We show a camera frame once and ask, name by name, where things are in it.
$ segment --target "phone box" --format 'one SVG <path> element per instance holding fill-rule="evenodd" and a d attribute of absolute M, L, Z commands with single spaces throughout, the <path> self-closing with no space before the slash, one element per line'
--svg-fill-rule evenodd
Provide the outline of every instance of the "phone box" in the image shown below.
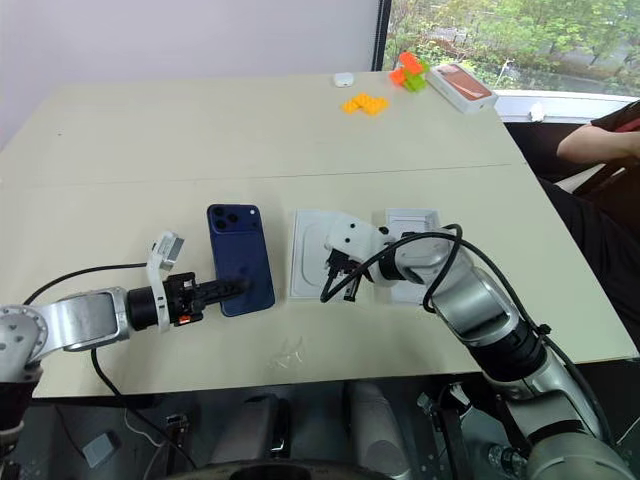
<path fill-rule="evenodd" d="M 431 68 L 427 81 L 462 113 L 474 113 L 495 105 L 498 97 L 457 63 Z"/>

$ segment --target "robotic arm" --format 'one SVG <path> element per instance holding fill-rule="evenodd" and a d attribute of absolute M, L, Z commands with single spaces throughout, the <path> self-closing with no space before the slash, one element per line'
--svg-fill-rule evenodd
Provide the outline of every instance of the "robotic arm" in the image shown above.
<path fill-rule="evenodd" d="M 543 341 L 544 333 L 474 266 L 466 249 L 457 250 L 451 232 L 427 235 L 407 232 L 398 241 L 384 227 L 342 215 L 326 239 L 329 279 L 321 300 L 344 286 L 345 299 L 355 301 L 362 275 L 385 287 L 402 280 L 432 287 L 425 308 L 432 308 L 467 347 L 503 399 L 510 423 L 532 447 L 529 478 L 634 478 L 602 442 L 603 426 L 593 405 Z M 349 276 L 330 290 L 340 274 Z"/>
<path fill-rule="evenodd" d="M 207 305 L 234 298 L 247 289 L 243 280 L 197 284 L 192 272 L 162 281 L 160 270 L 175 264 L 183 240 L 164 232 L 146 264 L 151 286 L 105 288 L 48 305 L 0 306 L 0 462 L 16 446 L 22 418 L 42 375 L 40 361 L 56 350 L 79 352 L 127 340 L 131 330 L 202 320 Z"/>

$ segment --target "blue smartphone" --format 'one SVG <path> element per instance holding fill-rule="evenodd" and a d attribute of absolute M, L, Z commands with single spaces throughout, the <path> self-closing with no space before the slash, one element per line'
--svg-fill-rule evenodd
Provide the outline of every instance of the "blue smartphone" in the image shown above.
<path fill-rule="evenodd" d="M 255 205 L 211 205 L 207 209 L 216 278 L 242 278 L 242 295 L 221 303 L 222 313 L 235 317 L 267 309 L 276 301 L 262 231 Z"/>

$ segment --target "window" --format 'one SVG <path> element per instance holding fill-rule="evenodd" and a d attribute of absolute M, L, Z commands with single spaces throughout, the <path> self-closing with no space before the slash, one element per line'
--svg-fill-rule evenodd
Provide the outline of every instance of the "window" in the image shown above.
<path fill-rule="evenodd" d="M 382 0 L 379 20 L 377 69 L 409 50 L 496 90 L 640 97 L 640 0 Z"/>

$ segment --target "table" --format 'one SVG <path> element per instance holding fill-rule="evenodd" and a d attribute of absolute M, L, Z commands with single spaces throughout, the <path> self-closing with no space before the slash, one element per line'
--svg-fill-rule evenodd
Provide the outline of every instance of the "table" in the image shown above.
<path fill-rule="evenodd" d="M 337 89 L 328 76 L 80 85 L 59 91 L 0 154 L 3 303 L 62 273 L 138 262 L 164 229 L 185 238 L 174 272 L 213 278 L 205 211 L 260 206 L 277 296 L 264 312 L 134 333 L 99 351 L 124 393 L 477 370 L 435 316 L 391 306 L 363 285 L 355 305 L 287 300 L 296 209 L 367 221 L 385 208 L 436 208 L 486 251 L 533 318 L 578 362 L 637 351 L 493 111 L 464 116 L 431 89 L 410 95 L 384 74 Z M 365 91 L 390 107 L 342 113 Z M 145 284 L 102 272 L 46 292 Z M 108 394 L 86 353 L 43 363 L 40 397 Z"/>

